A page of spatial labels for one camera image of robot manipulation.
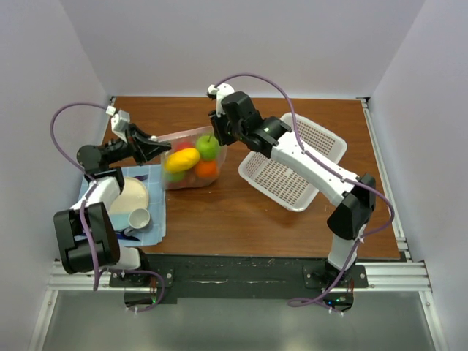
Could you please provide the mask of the clear zip top bag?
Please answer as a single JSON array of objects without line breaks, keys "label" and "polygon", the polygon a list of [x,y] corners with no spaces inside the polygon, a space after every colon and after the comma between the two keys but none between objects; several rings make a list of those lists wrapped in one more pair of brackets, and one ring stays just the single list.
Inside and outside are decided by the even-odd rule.
[{"label": "clear zip top bag", "polygon": [[220,176],[227,147],[219,144],[212,127],[161,135],[157,140],[171,145],[171,149],[160,156],[164,189],[206,187]]}]

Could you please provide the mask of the white plastic basket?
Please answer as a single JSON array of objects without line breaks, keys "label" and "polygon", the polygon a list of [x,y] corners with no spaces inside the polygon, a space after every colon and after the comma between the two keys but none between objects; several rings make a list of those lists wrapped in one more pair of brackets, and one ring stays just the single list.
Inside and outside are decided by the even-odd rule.
[{"label": "white plastic basket", "polygon": [[347,143],[303,116],[296,116],[296,122],[306,150],[338,175],[304,154],[294,132],[280,140],[270,159],[261,153],[249,153],[239,165],[238,173],[249,185],[289,211],[306,210],[320,192],[337,206],[344,199],[344,193],[353,188],[343,179],[356,177],[355,173],[338,166],[347,150]]}]

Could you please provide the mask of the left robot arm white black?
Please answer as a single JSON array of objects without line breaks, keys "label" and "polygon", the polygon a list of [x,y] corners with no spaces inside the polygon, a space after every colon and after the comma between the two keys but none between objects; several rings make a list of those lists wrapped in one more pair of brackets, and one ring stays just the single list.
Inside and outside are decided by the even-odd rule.
[{"label": "left robot arm white black", "polygon": [[86,145],[77,152],[88,189],[71,208],[53,217],[59,253],[67,273],[87,273],[100,268],[126,270],[125,277],[136,287],[151,280],[151,269],[143,264],[139,249],[122,246],[116,237],[108,211],[124,189],[124,175],[114,164],[133,158],[144,165],[171,149],[130,124],[124,138],[100,146]]}]

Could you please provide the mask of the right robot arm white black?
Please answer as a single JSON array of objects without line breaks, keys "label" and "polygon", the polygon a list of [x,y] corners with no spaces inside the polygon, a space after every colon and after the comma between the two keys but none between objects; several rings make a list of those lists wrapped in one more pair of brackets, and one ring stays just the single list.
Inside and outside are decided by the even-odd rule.
[{"label": "right robot arm white black", "polygon": [[207,95],[216,102],[209,117],[220,145],[243,143],[250,151],[296,172],[334,205],[327,221],[333,240],[325,277],[330,285],[343,287],[352,278],[350,267],[357,257],[355,243],[375,207],[374,178],[341,170],[336,163],[302,144],[289,124],[275,116],[263,118],[242,91],[210,88]]}]

